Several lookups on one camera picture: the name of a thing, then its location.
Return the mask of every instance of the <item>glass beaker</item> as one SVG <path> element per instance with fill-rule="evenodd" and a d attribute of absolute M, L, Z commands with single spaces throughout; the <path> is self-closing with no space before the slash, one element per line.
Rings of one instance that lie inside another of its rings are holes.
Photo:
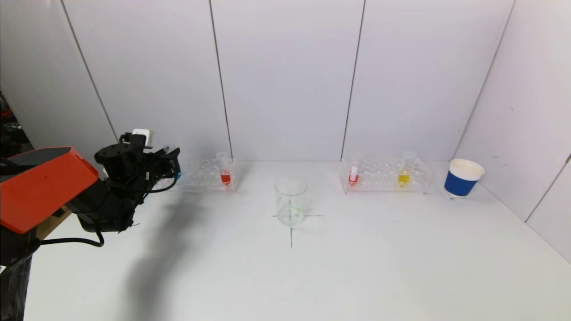
<path fill-rule="evenodd" d="M 275 184 L 276 216 L 286 226 L 295 226 L 305 219 L 307 184 L 295 176 L 280 177 Z"/>

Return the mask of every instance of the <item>test tube rack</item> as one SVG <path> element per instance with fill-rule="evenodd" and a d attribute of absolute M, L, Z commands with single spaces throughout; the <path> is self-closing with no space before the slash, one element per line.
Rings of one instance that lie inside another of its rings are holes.
<path fill-rule="evenodd" d="M 410 179 L 400 187 L 398 178 L 403 165 L 402 159 L 364 158 L 359 162 L 359 178 L 354 185 L 349 184 L 348 159 L 341 161 L 341 185 L 345 193 L 350 192 L 420 192 L 425 193 L 432 171 L 419 159 L 413 160 Z"/>
<path fill-rule="evenodd" d="M 173 192 L 235 192 L 238 188 L 239 177 L 238 162 L 235 159 L 228 160 L 228 171 L 230 172 L 230 182 L 224 184 L 220 177 L 218 160 L 183 160 L 179 161 L 180 176 L 169 191 Z M 172 184 L 172 178 L 162 179 L 153 190 L 165 188 Z"/>

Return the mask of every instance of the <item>white wall panel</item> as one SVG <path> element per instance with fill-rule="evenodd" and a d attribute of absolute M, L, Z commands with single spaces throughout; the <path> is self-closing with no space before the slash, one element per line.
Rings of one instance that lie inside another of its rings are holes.
<path fill-rule="evenodd" d="M 117 134 L 151 129 L 181 158 L 230 150 L 208 0 L 65 5 Z"/>
<path fill-rule="evenodd" d="M 571 263 L 571 165 L 567 164 L 528 225 Z"/>
<path fill-rule="evenodd" d="M 518 0 L 457 157 L 525 220 L 571 151 L 571 2 Z"/>
<path fill-rule="evenodd" d="M 234 155 L 341 156 L 363 0 L 212 1 Z"/>
<path fill-rule="evenodd" d="M 451 159 L 512 0 L 367 0 L 344 156 Z"/>
<path fill-rule="evenodd" d="M 59 1 L 0 1 L 0 89 L 35 148 L 117 142 Z"/>

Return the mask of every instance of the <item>paper cup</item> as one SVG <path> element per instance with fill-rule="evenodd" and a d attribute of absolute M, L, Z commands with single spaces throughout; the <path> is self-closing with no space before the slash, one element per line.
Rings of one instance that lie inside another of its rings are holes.
<path fill-rule="evenodd" d="M 467 159 L 453 159 L 450 162 L 444 189 L 451 197 L 465 197 L 482 177 L 485 170 L 479 164 Z"/>

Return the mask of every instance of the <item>cable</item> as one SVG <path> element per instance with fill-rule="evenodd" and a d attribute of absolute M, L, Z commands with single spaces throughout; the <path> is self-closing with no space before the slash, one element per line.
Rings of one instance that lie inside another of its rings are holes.
<path fill-rule="evenodd" d="M 105 240 L 103 239 L 103 235 L 101 235 L 101 231 L 99 228 L 95 228 L 95 233 L 99 238 L 99 243 L 94 240 L 82 239 L 82 238 L 62 238 L 62 239 L 51 239 L 51 240 L 43 240 L 41 241 L 41 245 L 48 245 L 48 244 L 60 244 L 60 243 L 85 243 L 97 247 L 102 247 L 105 245 Z"/>
<path fill-rule="evenodd" d="M 123 188 L 125 188 L 125 186 L 129 185 L 129 183 L 131 183 L 133 180 L 135 180 L 138 176 L 139 176 L 140 172 L 138 172 L 137 174 L 131 176 L 126 182 L 125 184 L 123 184 Z"/>
<path fill-rule="evenodd" d="M 144 186 L 143 186 L 143 188 L 147 188 L 147 182 L 148 182 L 147 180 L 144 181 Z M 136 200 L 136 204 L 137 204 L 137 205 L 143 204 L 143 201 L 144 201 L 145 197 L 147 197 L 147 195 L 148 195 L 148 192 L 146 192 L 146 193 L 141 193 L 141 194 L 139 195 L 139 198 Z"/>
<path fill-rule="evenodd" d="M 123 188 L 123 187 L 119 187 L 119 186 L 109 186 L 110 188 L 114 188 L 116 190 L 120 190 L 120 191 L 124 191 L 124 192 L 131 192 L 131 193 L 147 193 L 147 194 L 151 194 L 151 193 L 159 193 L 159 192 L 164 192 L 166 190 L 171 189 L 173 186 L 175 186 L 176 181 L 178 180 L 178 173 L 175 172 L 175 167 L 171 164 L 171 169 L 172 172 L 174 173 L 174 180 L 172 181 L 172 184 L 170 184 L 169 186 L 165 187 L 165 188 L 161 188 L 159 190 L 130 190 L 128 188 Z"/>

